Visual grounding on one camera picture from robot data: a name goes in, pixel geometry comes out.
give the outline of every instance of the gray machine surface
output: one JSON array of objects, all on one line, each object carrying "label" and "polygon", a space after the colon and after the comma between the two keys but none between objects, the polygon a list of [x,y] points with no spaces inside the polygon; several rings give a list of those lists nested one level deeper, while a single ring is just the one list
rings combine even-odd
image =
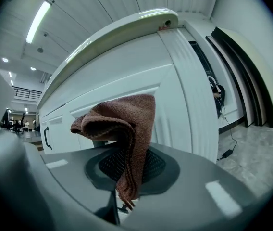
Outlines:
[{"label": "gray machine surface", "polygon": [[[244,184],[209,160],[153,143],[178,162],[179,177],[165,193],[142,196],[117,227],[93,214],[108,205],[112,194],[96,189],[84,173],[90,158],[112,146],[40,155],[35,146],[0,131],[0,192],[40,230],[192,230],[225,223],[227,217],[205,188],[215,180],[243,209],[255,201]],[[45,165],[62,159],[67,164],[52,169]]]}]

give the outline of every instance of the fluorescent light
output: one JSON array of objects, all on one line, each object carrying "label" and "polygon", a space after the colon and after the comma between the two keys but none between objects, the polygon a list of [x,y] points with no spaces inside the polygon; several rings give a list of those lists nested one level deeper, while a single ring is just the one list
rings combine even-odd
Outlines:
[{"label": "fluorescent light", "polygon": [[51,4],[48,2],[43,2],[43,4],[41,5],[41,7],[39,8],[39,11],[37,12],[32,25],[30,27],[29,33],[27,34],[26,37],[26,42],[31,44],[34,38],[34,35],[37,31],[37,28],[42,20],[42,18],[44,18],[46,12],[48,11],[48,9],[50,8]]}]

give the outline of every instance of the brown towel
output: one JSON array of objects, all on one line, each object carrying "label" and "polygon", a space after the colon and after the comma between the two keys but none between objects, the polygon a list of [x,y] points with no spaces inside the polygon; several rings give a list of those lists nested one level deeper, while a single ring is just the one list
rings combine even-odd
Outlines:
[{"label": "brown towel", "polygon": [[126,152],[126,168],[116,184],[121,200],[131,209],[142,183],[146,151],[155,118],[155,98],[140,94],[102,102],[77,118],[71,132],[96,141],[118,141]]}]

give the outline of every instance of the ceiling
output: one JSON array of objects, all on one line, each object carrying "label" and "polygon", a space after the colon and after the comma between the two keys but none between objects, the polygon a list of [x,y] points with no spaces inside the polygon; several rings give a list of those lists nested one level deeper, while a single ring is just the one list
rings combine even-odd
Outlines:
[{"label": "ceiling", "polygon": [[[52,3],[34,36],[25,42],[43,1]],[[139,11],[167,7],[210,17],[215,0],[13,0],[0,9],[0,68],[37,81],[52,74],[83,41],[106,25]]]}]

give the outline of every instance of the person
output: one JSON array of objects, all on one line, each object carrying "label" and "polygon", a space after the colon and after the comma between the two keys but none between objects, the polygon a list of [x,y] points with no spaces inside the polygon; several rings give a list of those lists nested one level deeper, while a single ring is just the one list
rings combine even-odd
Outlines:
[{"label": "person", "polygon": [[26,120],[25,121],[25,128],[27,131],[29,131],[29,125],[30,125],[30,123]]},{"label": "person", "polygon": [[34,128],[34,131],[36,131],[36,120],[35,119],[33,121],[33,128]]}]

